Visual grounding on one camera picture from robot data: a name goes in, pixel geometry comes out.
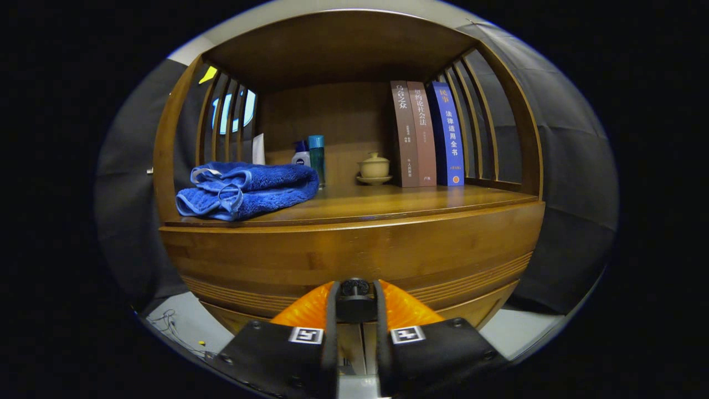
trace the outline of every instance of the book spine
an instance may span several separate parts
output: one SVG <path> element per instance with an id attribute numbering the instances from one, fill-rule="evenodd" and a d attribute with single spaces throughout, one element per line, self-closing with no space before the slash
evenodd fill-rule
<path id="1" fill-rule="evenodd" d="M 418 154 L 418 185 L 435 186 L 436 147 L 431 129 L 431 114 L 426 98 L 426 89 L 422 82 L 407 82 L 408 96 L 411 100 L 413 124 L 416 130 L 416 150 Z"/>
<path id="2" fill-rule="evenodd" d="M 439 185 L 463 185 L 464 149 L 458 114 L 448 84 L 431 82 L 427 88 L 433 137 L 436 146 L 436 171 Z"/>
<path id="3" fill-rule="evenodd" d="M 401 187 L 418 187 L 418 150 L 406 81 L 392 81 L 391 94 L 396 114 Z"/>

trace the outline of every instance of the blue bottle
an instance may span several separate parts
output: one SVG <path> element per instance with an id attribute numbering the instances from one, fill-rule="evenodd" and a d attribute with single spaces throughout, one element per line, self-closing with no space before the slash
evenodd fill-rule
<path id="1" fill-rule="evenodd" d="M 325 187 L 325 137 L 322 134 L 308 136 L 311 153 L 311 168 L 318 172 L 319 188 Z"/>

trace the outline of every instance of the wooden cabinet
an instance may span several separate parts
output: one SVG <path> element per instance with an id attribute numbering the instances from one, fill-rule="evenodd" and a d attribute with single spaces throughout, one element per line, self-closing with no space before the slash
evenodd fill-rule
<path id="1" fill-rule="evenodd" d="M 452 91 L 461 119 L 476 121 L 472 96 L 489 117 L 464 59 L 473 51 L 490 65 L 513 110 L 522 181 L 499 181 L 497 173 L 492 180 L 481 178 L 483 162 L 497 171 L 504 160 L 496 146 L 482 151 L 481 137 L 494 143 L 494 131 L 490 123 L 475 122 L 467 124 L 472 131 L 462 132 L 476 154 L 474 162 L 466 159 L 465 186 L 359 184 L 357 162 L 368 152 L 396 159 L 390 80 L 458 79 L 463 90 L 456 93 L 452 85 Z M 218 74 L 195 132 L 195 165 L 238 160 L 229 154 L 230 146 L 242 145 L 243 105 L 234 101 L 226 110 L 227 126 L 239 119 L 231 137 L 231 129 L 225 138 L 212 135 L 207 122 L 212 102 L 221 113 L 229 92 L 249 89 L 257 95 L 255 128 L 264 133 L 268 163 L 288 163 L 294 141 L 325 136 L 328 185 L 314 199 L 244 222 L 179 216 L 174 136 L 186 94 L 204 64 Z M 472 86 L 460 84 L 464 73 L 474 78 Z M 228 84 L 217 90 L 220 80 Z M 524 92 L 484 43 L 425 19 L 365 10 L 289 18 L 199 55 L 165 105 L 154 156 L 167 252 L 192 292 L 233 332 L 245 318 L 269 319 L 310 289 L 352 277 L 387 280 L 445 317 L 483 324 L 523 278 L 534 251 L 545 210 L 541 171 L 539 134 Z"/>

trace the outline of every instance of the white label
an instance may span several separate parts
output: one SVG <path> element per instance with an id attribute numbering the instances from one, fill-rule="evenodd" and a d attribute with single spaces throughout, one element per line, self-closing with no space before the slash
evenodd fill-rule
<path id="1" fill-rule="evenodd" d="M 296 342 L 298 344 L 319 345 L 323 341 L 323 329 L 293 327 L 293 332 L 291 333 L 291 337 L 288 338 L 288 340 L 290 342 Z"/>
<path id="2" fill-rule="evenodd" d="M 397 328 L 391 330 L 391 340 L 395 345 L 408 344 L 409 342 L 423 341 L 426 337 L 419 326 Z"/>

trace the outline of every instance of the shelf board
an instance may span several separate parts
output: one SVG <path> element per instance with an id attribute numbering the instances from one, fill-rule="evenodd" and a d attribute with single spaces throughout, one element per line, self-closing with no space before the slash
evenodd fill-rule
<path id="1" fill-rule="evenodd" d="M 370 222 L 446 214 L 536 202 L 534 195 L 475 185 L 411 187 L 341 185 L 323 188 L 315 198 L 249 219 L 225 222 L 195 217 L 166 221 L 166 226 L 240 227 L 294 226 Z"/>
<path id="2" fill-rule="evenodd" d="M 424 82 L 478 40 L 402 13 L 330 10 L 261 26 L 204 54 L 257 94 L 341 82 Z"/>

